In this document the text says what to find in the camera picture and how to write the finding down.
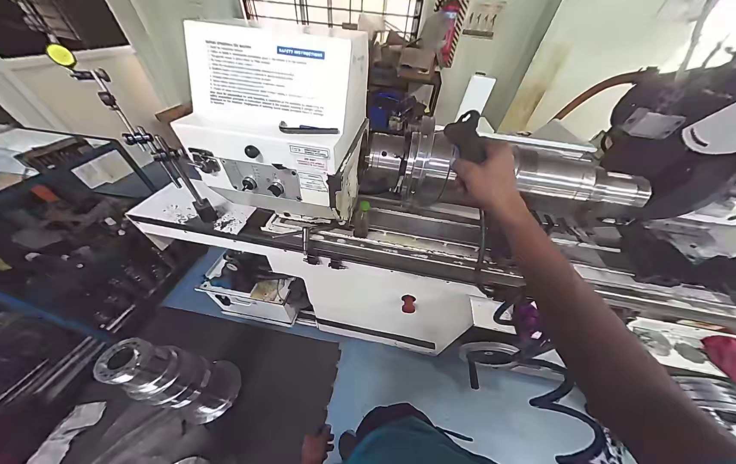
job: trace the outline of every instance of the person's forearm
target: person's forearm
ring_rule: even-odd
[[[590,412],[617,433],[639,461],[663,461],[662,448],[647,447],[647,442],[671,439],[696,442],[710,457],[736,458],[736,444],[728,433],[692,404],[527,208],[518,206],[492,213],[505,229],[529,290],[536,290],[531,295],[544,331],[586,395]],[[672,429],[679,432],[666,432]],[[717,445],[709,445],[710,433],[719,435]],[[675,451],[669,458],[692,461],[696,456]]]

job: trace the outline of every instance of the orange hose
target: orange hose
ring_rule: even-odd
[[[586,100],[594,97],[596,94],[602,92],[603,90],[611,89],[612,87],[615,87],[621,84],[625,84],[625,83],[637,83],[638,79],[640,79],[642,76],[646,74],[650,74],[651,71],[652,71],[651,68],[641,69],[639,71],[618,74],[614,76],[613,78],[605,79],[603,82],[595,84],[590,89],[578,95],[577,98],[573,99],[571,103],[569,103],[568,105],[566,105],[565,108],[560,110],[560,112],[557,113],[557,115],[553,119],[563,119],[564,117],[568,116],[570,112],[574,111],[575,108],[583,104]]]

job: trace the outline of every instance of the magnetic base stand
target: magnetic base stand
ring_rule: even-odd
[[[210,205],[207,198],[194,201],[193,207],[197,210],[199,219],[201,219],[202,222],[214,222],[219,218],[219,215],[216,213],[214,207]]]

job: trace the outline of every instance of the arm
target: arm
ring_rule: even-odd
[[[468,192],[503,227],[536,296],[544,330],[590,413],[648,462],[736,459],[736,438],[697,408],[666,370],[591,290],[539,227],[517,191],[507,143],[490,143],[483,165],[459,160]]]

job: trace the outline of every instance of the hand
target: hand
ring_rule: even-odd
[[[458,159],[454,169],[480,207],[508,220],[526,209],[514,177],[514,152],[509,143],[502,141],[489,141],[485,148],[485,163]]]
[[[305,435],[302,441],[302,464],[322,464],[333,451],[331,426],[325,424],[316,433]]]

